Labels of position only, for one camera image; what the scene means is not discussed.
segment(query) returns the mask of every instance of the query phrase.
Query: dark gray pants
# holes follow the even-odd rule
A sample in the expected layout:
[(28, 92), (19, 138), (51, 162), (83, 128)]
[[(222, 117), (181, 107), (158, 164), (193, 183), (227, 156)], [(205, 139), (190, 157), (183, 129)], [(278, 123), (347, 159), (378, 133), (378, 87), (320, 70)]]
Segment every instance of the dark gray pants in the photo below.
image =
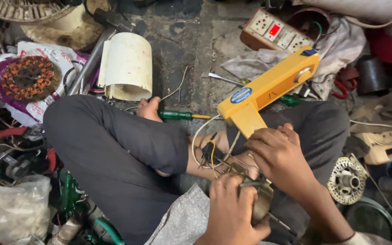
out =
[[(291, 123), (305, 158), (326, 185), (347, 137), (348, 116), (330, 102), (307, 102), (261, 116), (268, 127)], [(188, 161), (185, 133), (175, 126), (140, 118), (89, 96), (69, 96), (45, 112), (46, 136), (59, 158), (129, 244), (143, 244), (179, 197), (173, 178)], [(228, 127), (231, 144), (237, 129)], [(240, 138), (233, 153), (245, 150)], [(302, 236), (309, 216), (293, 199), (275, 190), (271, 212)], [(291, 244), (287, 231), (271, 222), (268, 241)]]

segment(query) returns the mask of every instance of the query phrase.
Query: white patterned cloth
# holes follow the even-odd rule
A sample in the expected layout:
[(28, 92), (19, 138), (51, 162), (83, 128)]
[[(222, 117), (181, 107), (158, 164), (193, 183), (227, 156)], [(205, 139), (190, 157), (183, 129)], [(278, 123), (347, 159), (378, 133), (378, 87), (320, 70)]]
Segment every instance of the white patterned cloth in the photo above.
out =
[[(192, 245), (205, 233), (209, 213), (210, 199), (194, 184), (188, 192), (172, 203), (145, 245)], [(259, 242), (258, 245), (276, 244)], [(337, 245), (392, 245), (392, 242), (357, 232), (348, 241)]]

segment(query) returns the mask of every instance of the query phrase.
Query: round metal plate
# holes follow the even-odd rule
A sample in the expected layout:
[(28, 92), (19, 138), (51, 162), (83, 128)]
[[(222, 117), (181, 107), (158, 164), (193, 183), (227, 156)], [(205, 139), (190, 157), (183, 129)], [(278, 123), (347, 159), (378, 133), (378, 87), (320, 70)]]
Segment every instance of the round metal plate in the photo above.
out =
[[(347, 187), (341, 184), (341, 177), (354, 175), (359, 179), (357, 188)], [(334, 170), (328, 181), (328, 189), (332, 198), (345, 205), (356, 203), (364, 193), (365, 181), (368, 175), (355, 156), (341, 157), (337, 160)]]

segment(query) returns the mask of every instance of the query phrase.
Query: white plastic cylinder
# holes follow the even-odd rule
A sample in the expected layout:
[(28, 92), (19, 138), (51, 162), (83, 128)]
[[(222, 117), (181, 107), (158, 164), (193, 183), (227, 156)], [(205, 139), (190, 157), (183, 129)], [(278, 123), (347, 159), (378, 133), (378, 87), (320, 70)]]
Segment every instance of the white plastic cylinder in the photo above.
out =
[(142, 36), (134, 33), (116, 34), (104, 44), (99, 76), (100, 80), (105, 78), (105, 94), (108, 97), (129, 101), (150, 98), (151, 45)]

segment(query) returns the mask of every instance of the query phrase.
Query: knee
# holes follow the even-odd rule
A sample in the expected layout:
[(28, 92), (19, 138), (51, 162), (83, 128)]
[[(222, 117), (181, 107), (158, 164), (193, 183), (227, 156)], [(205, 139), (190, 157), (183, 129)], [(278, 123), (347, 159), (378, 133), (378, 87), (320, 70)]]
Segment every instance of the knee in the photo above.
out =
[(43, 116), (43, 127), (46, 132), (54, 132), (54, 129), (64, 127), (76, 116), (79, 104), (83, 103), (85, 96), (73, 95), (62, 97), (50, 104)]
[(315, 119), (333, 131), (347, 132), (350, 127), (349, 115), (346, 110), (331, 101), (320, 102), (314, 112)]

